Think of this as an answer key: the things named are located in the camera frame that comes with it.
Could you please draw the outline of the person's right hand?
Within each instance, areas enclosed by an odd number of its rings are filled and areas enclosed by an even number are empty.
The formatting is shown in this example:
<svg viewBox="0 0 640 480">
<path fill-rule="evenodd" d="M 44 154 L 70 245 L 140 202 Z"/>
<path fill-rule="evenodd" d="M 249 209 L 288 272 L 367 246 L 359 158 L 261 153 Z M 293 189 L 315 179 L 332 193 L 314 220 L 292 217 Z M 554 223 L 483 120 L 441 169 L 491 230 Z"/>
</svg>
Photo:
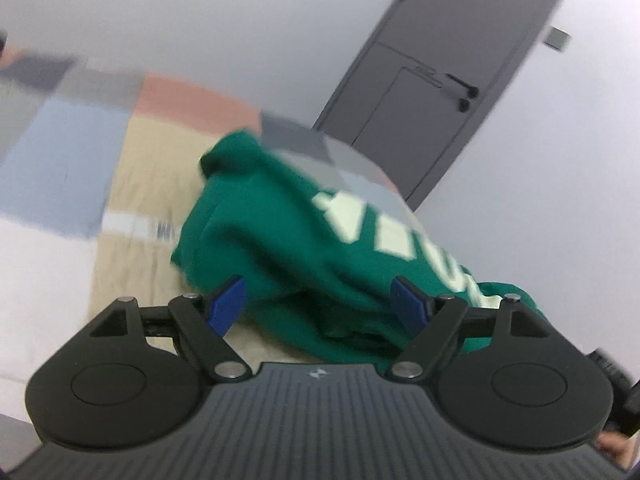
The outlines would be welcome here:
<svg viewBox="0 0 640 480">
<path fill-rule="evenodd" d="M 597 449 L 623 469 L 630 469 L 637 463 L 639 438 L 628 437 L 617 431 L 602 431 L 596 441 Z"/>
</svg>

